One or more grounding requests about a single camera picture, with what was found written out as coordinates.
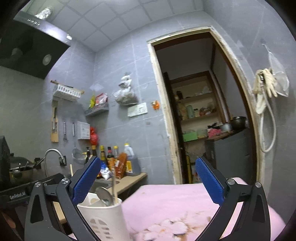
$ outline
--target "doorway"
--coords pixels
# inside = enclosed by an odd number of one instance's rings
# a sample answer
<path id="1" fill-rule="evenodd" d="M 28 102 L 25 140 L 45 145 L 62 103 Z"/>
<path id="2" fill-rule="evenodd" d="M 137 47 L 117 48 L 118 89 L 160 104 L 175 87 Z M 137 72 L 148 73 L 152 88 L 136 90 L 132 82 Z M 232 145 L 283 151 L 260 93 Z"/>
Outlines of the doorway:
<path id="1" fill-rule="evenodd" d="M 248 183 L 260 180 L 252 99 L 221 36 L 211 27 L 196 28 L 153 39 L 148 47 L 170 136 L 175 183 L 199 182 L 194 168 L 199 156 L 206 156 L 227 178 L 236 173 Z M 245 116 L 247 128 L 215 136 L 216 126 L 234 116 Z"/>

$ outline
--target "pink tablecloth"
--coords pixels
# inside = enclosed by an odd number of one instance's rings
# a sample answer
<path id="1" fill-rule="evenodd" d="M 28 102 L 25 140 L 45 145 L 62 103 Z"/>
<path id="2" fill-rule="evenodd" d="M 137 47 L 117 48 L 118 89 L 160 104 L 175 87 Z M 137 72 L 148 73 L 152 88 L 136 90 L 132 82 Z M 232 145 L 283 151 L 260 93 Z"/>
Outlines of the pink tablecloth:
<path id="1" fill-rule="evenodd" d="M 245 184 L 240 178 L 238 183 Z M 217 209 L 204 185 L 145 185 L 122 204 L 130 235 L 136 241 L 194 241 L 208 225 Z M 231 233 L 241 210 L 238 203 L 222 237 Z M 285 227 L 281 217 L 269 207 L 271 241 Z"/>

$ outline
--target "orange clip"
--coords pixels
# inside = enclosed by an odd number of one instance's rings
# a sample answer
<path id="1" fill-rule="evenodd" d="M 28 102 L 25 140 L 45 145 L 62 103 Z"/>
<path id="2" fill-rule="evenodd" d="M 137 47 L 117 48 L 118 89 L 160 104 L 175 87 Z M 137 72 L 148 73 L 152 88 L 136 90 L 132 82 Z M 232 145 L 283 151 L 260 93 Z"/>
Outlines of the orange clip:
<path id="1" fill-rule="evenodd" d="M 159 104 L 159 102 L 158 102 L 157 100 L 151 102 L 151 105 L 153 106 L 153 109 L 154 109 L 154 110 L 159 110 L 159 106 L 160 106 L 160 104 Z"/>

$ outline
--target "countertop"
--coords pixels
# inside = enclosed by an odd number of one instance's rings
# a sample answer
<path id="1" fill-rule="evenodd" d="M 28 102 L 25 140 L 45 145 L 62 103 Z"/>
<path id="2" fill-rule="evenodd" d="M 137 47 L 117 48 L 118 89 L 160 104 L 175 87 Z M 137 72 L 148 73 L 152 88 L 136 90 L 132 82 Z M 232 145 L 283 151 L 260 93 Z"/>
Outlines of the countertop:
<path id="1" fill-rule="evenodd" d="M 147 176 L 147 173 L 141 172 L 141 174 L 138 176 L 134 176 L 134 177 L 125 176 L 121 180 L 116 179 L 116 181 L 119 181 L 119 183 L 117 183 L 115 185 L 117 194 L 121 194 L 122 192 L 126 191 L 127 189 L 129 189 L 130 187 L 135 185 L 137 182 L 141 181 L 146 176 Z M 110 193 L 112 193 L 112 188 L 108 188 L 107 190 Z M 61 206 L 59 205 L 58 202 L 53 202 L 53 203 L 54 203 L 54 208 L 57 212 L 57 216 L 59 217 L 60 222 L 62 224 L 66 223 L 67 221 L 66 221 L 66 218 L 65 218 L 63 211 L 61 209 Z"/>

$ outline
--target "hose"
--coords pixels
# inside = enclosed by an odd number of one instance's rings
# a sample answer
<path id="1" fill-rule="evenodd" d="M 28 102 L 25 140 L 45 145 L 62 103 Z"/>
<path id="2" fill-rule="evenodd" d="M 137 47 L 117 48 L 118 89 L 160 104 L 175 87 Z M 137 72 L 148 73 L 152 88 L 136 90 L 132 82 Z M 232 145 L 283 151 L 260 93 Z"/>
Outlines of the hose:
<path id="1" fill-rule="evenodd" d="M 261 114 L 261 120 L 260 120 L 260 147 L 261 147 L 261 150 L 264 152 L 264 153 L 267 153 L 269 152 L 273 146 L 274 146 L 274 143 L 276 141 L 276 120 L 274 118 L 274 114 L 272 112 L 272 109 L 270 107 L 270 104 L 268 102 L 268 99 L 267 99 L 267 96 L 266 96 L 266 92 L 264 90 L 264 84 L 263 84 L 263 81 L 261 82 L 261 89 L 262 89 L 262 93 L 263 93 L 263 96 L 264 96 L 264 99 L 265 99 L 265 102 L 266 102 L 266 105 L 267 105 L 267 108 L 269 110 L 269 113 L 270 113 L 270 116 L 271 116 L 271 119 L 272 119 L 272 124 L 274 126 L 274 134 L 273 134 L 273 138 L 272 138 L 272 142 L 270 144 L 270 146 L 265 149 L 263 147 L 263 144 L 265 144 L 265 141 L 264 141 L 264 138 L 263 138 L 263 122 L 264 122 L 264 112 Z"/>

